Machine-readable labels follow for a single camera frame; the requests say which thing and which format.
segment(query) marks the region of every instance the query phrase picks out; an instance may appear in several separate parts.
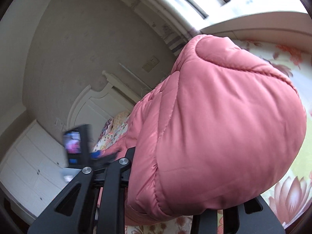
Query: headboard panel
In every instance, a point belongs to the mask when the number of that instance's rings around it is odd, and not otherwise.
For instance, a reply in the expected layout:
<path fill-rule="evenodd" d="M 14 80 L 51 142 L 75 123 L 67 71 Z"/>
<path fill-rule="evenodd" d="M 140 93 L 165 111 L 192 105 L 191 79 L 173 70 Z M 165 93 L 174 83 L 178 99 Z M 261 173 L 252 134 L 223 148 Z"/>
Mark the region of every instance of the headboard panel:
<path fill-rule="evenodd" d="M 122 111 L 131 112 L 140 97 L 116 76 L 102 72 L 108 84 L 102 91 L 88 85 L 74 101 L 67 118 L 67 130 L 81 124 L 91 124 L 91 139 L 96 142 L 105 122 Z"/>

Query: pink puffer fabric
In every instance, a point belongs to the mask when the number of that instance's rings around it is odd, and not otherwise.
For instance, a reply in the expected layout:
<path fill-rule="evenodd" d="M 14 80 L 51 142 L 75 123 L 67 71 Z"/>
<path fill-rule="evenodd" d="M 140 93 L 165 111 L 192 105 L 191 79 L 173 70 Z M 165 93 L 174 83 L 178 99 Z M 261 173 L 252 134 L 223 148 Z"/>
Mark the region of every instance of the pink puffer fabric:
<path fill-rule="evenodd" d="M 155 224 L 250 200 L 283 177 L 306 131 L 291 81 L 229 38 L 194 37 L 171 75 L 137 103 L 127 225 Z"/>

